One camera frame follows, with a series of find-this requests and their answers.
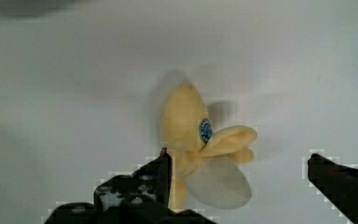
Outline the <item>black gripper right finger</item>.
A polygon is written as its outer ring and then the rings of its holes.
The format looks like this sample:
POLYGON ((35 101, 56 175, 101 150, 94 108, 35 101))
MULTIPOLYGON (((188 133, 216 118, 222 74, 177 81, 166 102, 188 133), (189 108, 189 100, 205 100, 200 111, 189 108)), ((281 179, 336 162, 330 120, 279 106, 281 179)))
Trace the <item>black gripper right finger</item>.
POLYGON ((314 153, 307 161, 308 179, 347 219, 358 224, 358 169, 314 153))

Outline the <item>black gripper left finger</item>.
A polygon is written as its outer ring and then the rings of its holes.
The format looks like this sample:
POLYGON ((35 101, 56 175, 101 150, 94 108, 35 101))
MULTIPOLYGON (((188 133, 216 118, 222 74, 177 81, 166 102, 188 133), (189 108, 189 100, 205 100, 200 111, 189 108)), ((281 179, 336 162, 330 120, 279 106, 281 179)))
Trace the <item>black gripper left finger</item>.
POLYGON ((58 206, 44 224, 216 224, 192 210, 168 207, 172 158, 159 156, 130 175, 116 175, 93 192, 92 203, 58 206))

